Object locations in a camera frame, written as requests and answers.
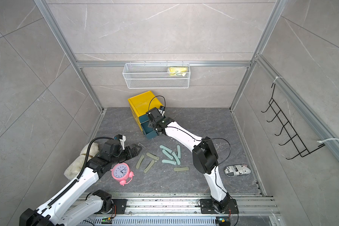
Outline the pink alarm clock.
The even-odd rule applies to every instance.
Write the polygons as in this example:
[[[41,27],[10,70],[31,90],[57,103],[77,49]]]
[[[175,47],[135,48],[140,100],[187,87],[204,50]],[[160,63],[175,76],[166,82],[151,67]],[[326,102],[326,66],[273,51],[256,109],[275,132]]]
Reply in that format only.
[[[125,186],[130,183],[134,177],[134,173],[130,170],[128,164],[119,163],[111,169],[113,179],[119,182],[120,185]]]

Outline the yellow drawer cabinet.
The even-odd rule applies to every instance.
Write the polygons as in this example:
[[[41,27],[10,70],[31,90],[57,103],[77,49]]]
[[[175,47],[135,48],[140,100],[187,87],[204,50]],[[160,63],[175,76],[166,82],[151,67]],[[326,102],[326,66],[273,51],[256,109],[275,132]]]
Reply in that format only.
[[[128,99],[132,115],[142,132],[144,131],[144,129],[142,128],[141,124],[143,122],[141,121],[140,117],[145,115],[148,111],[149,102],[153,97],[153,92],[147,91]]]

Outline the white plush dog toy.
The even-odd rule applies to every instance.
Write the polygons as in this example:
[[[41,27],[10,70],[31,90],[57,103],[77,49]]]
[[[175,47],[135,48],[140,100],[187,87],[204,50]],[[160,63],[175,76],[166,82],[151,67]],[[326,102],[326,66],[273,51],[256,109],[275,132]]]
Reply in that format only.
[[[86,153],[87,153],[88,146],[89,146],[89,144],[87,144],[81,150],[80,155],[65,170],[64,176],[68,180],[74,179],[80,173],[82,166],[83,166],[83,163],[84,163],[84,160],[85,160],[85,156],[86,156]],[[88,160],[93,158],[98,152],[99,152],[98,143],[94,142],[90,147]]]

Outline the yellow sponge in basket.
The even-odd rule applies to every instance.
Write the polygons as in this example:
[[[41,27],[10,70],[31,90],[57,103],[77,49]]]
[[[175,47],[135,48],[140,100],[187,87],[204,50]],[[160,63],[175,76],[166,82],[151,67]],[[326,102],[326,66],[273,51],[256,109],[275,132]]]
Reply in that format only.
[[[179,67],[179,66],[173,66],[168,67],[167,72],[169,76],[183,76],[185,77],[188,74],[188,67]]]

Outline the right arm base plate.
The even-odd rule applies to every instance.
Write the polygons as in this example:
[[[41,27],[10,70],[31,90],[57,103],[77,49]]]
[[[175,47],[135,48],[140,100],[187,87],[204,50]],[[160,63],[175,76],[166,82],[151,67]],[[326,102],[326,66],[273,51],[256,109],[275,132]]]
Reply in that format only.
[[[201,209],[201,214],[238,214],[238,205],[235,199],[228,199],[218,202],[214,199],[200,199],[198,206]]]

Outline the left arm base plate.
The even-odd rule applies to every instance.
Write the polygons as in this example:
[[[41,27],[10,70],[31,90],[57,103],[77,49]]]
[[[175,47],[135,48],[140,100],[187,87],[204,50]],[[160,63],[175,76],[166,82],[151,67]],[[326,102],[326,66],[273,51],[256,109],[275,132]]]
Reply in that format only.
[[[127,199],[110,199],[104,201],[102,208],[96,214],[124,214],[127,206]]]

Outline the olive knife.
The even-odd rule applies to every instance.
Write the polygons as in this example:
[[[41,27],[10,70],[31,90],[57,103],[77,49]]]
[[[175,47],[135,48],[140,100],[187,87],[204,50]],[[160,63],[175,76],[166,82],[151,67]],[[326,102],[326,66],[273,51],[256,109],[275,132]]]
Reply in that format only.
[[[155,161],[159,161],[159,157],[156,156],[156,155],[153,155],[153,154],[151,154],[151,153],[146,153],[146,156],[148,156],[148,157],[154,159]]]
[[[155,162],[156,162],[156,160],[152,160],[152,161],[148,164],[148,166],[144,169],[144,173],[145,173],[145,174],[149,172],[149,170],[152,168],[152,166],[155,164]]]
[[[141,166],[141,164],[142,164],[144,158],[145,158],[145,155],[142,154],[142,155],[140,156],[139,160],[138,160],[137,163],[136,163],[136,169],[139,169],[139,168],[140,168],[140,166]]]
[[[180,171],[188,171],[189,168],[188,167],[175,167],[173,168],[173,170],[176,172],[180,172]]]

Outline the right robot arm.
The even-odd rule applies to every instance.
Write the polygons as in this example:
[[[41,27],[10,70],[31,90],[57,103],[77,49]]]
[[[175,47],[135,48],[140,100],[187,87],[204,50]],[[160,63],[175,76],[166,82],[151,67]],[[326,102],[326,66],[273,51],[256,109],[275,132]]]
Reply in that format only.
[[[182,128],[174,119],[165,116],[165,106],[159,108],[148,104],[146,115],[149,118],[149,127],[158,135],[164,134],[184,145],[192,153],[194,167],[204,175],[211,192],[213,209],[217,213],[224,213],[228,209],[230,194],[225,189],[220,177],[218,153],[209,137],[199,137]]]

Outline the mint knife horizontal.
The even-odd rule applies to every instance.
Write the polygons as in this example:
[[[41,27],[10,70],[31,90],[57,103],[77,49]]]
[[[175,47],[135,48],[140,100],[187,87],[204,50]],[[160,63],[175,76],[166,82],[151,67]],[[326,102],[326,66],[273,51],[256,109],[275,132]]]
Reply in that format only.
[[[171,161],[171,160],[162,160],[162,163],[177,165],[177,162],[176,162],[176,161]]]

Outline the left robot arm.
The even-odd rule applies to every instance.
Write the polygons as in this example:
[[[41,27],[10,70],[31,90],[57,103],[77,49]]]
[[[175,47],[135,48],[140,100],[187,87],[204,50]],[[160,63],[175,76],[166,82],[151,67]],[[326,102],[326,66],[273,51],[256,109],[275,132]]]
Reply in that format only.
[[[101,137],[88,143],[80,172],[47,202],[32,210],[25,210],[20,218],[21,226],[76,226],[94,213],[115,213],[112,195],[103,190],[93,192],[76,207],[73,203],[103,175],[114,167],[138,156],[142,147],[137,144],[125,146],[125,136],[104,137],[103,148],[90,158],[91,146]]]

